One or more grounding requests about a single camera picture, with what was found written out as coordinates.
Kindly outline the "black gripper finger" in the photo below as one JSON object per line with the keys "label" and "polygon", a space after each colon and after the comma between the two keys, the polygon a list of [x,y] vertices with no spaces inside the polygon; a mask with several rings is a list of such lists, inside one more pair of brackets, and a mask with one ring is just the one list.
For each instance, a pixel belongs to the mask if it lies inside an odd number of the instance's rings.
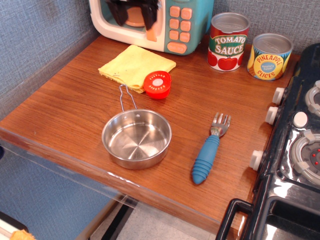
{"label": "black gripper finger", "polygon": [[140,8],[146,30],[150,30],[157,21],[158,16],[158,0],[141,0]]}
{"label": "black gripper finger", "polygon": [[119,26],[123,26],[128,20],[126,5],[121,0],[105,0],[108,8]]}

